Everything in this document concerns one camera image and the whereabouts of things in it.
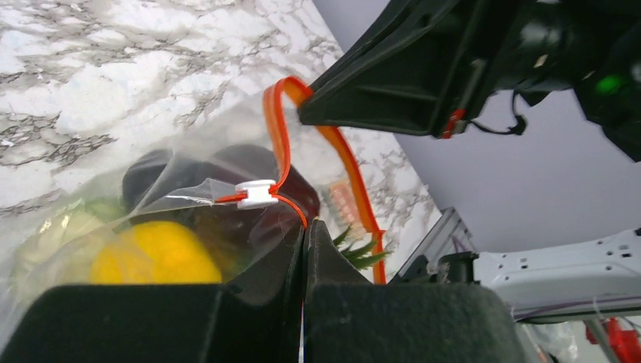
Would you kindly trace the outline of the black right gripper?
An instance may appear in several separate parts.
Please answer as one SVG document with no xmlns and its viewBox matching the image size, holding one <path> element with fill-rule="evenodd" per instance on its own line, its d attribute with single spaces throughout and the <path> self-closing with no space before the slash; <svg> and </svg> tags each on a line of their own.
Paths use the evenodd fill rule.
<svg viewBox="0 0 641 363">
<path fill-rule="evenodd" d="M 440 24 L 454 50 L 443 139 L 477 126 L 494 92 L 533 107 L 570 90 L 585 118 L 639 162 L 638 1 L 449 1 Z"/>
</svg>

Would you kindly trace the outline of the yellow toy pear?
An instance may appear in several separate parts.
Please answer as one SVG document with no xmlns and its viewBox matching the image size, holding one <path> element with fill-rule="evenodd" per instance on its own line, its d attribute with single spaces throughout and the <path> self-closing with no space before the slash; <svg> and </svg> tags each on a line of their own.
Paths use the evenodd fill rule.
<svg viewBox="0 0 641 363">
<path fill-rule="evenodd" d="M 152 221 L 108 243 L 94 258 L 88 279 L 93 284 L 217 284 L 222 273 L 192 230 Z"/>
</svg>

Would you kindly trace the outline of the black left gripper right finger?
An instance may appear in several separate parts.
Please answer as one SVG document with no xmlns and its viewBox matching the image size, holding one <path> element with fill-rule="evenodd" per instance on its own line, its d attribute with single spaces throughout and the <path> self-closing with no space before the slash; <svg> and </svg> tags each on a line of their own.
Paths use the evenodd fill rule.
<svg viewBox="0 0 641 363">
<path fill-rule="evenodd" d="M 476 284 L 372 284 L 325 223 L 305 232 L 306 362 L 524 362 L 507 308 Z"/>
</svg>

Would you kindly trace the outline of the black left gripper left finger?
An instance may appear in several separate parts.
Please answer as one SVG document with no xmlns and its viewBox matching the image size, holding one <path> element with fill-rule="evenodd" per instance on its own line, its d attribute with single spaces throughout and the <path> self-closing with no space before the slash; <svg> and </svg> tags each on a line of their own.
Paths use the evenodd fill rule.
<svg viewBox="0 0 641 363">
<path fill-rule="evenodd" d="M 3 362 L 296 362 L 297 227 L 228 284 L 69 285 L 27 310 Z"/>
</svg>

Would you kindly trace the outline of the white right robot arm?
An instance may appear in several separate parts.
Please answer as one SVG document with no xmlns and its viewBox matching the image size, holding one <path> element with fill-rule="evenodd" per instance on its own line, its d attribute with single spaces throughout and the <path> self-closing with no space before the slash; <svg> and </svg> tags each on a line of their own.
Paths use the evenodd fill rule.
<svg viewBox="0 0 641 363">
<path fill-rule="evenodd" d="M 391 1 L 312 83 L 307 126 L 449 139 L 493 93 L 529 106 L 572 90 L 586 119 L 640 160 L 638 1 Z M 493 290 L 535 324 L 640 310 L 640 231 L 517 253 L 455 253 L 440 282 Z"/>
</svg>

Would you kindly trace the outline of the clear orange-zip bag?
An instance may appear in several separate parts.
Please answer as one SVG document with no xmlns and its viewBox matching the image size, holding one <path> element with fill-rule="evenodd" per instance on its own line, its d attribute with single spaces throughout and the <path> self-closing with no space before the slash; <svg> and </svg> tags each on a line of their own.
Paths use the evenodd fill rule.
<svg viewBox="0 0 641 363">
<path fill-rule="evenodd" d="M 180 135 L 152 144 L 125 162 L 104 168 L 23 228 L 24 237 L 1 261 L 1 332 L 10 335 L 26 310 L 47 290 L 93 284 L 96 255 L 131 227 L 177 222 L 192 230 L 221 269 L 226 283 L 271 252 L 288 231 L 336 211 L 329 186 L 346 179 L 364 235 L 380 228 L 356 157 L 335 126 L 305 126 L 298 110 L 313 94 L 289 76 L 230 110 Z M 50 216 L 79 198 L 120 197 L 125 215 L 61 247 L 24 278 L 12 278 L 17 248 Z"/>
</svg>

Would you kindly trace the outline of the green toy cabbage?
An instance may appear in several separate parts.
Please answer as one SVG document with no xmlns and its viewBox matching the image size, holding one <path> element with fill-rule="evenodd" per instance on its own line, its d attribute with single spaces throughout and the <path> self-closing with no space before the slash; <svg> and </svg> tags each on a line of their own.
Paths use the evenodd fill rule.
<svg viewBox="0 0 641 363">
<path fill-rule="evenodd" d="M 125 215 L 120 197 L 79 198 L 48 217 L 14 253 L 12 278 L 24 278 L 70 241 Z"/>
</svg>

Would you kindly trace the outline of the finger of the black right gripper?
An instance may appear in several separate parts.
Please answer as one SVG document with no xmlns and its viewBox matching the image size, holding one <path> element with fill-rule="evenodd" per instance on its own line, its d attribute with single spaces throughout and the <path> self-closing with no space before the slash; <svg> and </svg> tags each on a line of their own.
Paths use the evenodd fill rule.
<svg viewBox="0 0 641 363">
<path fill-rule="evenodd" d="M 451 115 L 478 115 L 493 91 L 499 1 L 391 1 L 312 83 L 307 126 L 442 138 Z"/>
</svg>

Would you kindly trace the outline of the toy pineapple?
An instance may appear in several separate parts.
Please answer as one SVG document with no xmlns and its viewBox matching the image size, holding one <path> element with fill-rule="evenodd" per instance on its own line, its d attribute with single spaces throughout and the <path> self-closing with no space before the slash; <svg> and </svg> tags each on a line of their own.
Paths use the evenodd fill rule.
<svg viewBox="0 0 641 363">
<path fill-rule="evenodd" d="M 333 245 L 357 270 L 372 268 L 390 255 L 387 250 L 375 252 L 377 242 L 373 238 L 369 243 L 355 248 L 355 244 L 349 241 L 351 230 L 352 225 L 349 225 L 337 237 L 333 238 Z"/>
</svg>

